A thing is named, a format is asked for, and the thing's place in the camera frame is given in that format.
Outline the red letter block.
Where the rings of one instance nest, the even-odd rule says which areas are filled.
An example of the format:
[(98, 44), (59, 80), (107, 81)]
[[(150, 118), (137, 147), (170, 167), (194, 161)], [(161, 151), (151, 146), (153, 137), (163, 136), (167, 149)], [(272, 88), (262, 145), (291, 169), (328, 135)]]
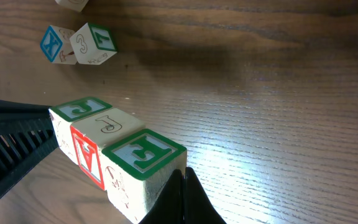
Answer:
[(102, 190), (101, 151), (145, 128), (145, 123), (117, 108), (107, 109), (70, 125), (80, 169)]

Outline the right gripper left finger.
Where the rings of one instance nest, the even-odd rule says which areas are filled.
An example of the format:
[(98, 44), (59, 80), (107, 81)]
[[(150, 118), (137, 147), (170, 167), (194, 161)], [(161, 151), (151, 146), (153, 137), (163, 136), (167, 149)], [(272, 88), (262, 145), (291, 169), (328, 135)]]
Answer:
[(181, 170), (174, 170), (152, 209), (139, 224), (183, 223), (181, 181)]

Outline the wooden block yellow side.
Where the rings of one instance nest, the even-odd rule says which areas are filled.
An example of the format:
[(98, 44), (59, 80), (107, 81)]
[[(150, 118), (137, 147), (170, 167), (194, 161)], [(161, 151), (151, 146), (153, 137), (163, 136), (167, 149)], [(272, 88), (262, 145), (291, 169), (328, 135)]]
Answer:
[(109, 201), (132, 223), (151, 210), (176, 169), (185, 171), (187, 149), (150, 129), (104, 148), (101, 168)]

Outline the wooden block red side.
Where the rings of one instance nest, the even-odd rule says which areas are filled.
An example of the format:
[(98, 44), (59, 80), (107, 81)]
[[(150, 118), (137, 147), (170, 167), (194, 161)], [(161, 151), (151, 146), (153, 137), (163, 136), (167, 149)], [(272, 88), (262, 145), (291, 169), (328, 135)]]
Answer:
[(80, 64), (101, 65), (118, 52), (111, 31), (87, 22), (70, 37), (75, 57)]

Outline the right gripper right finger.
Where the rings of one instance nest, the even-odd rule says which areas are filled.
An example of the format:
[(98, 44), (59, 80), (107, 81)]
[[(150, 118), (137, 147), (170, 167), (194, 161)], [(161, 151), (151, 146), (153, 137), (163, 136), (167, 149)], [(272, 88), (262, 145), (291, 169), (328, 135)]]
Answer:
[(204, 188), (191, 167), (185, 168), (183, 214), (186, 224), (226, 224), (209, 201)]

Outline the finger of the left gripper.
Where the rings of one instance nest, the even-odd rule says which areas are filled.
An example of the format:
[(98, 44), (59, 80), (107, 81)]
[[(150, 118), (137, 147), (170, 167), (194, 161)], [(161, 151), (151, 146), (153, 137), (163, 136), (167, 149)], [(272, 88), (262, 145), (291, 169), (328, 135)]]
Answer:
[(0, 100), (0, 199), (58, 147), (48, 109)]

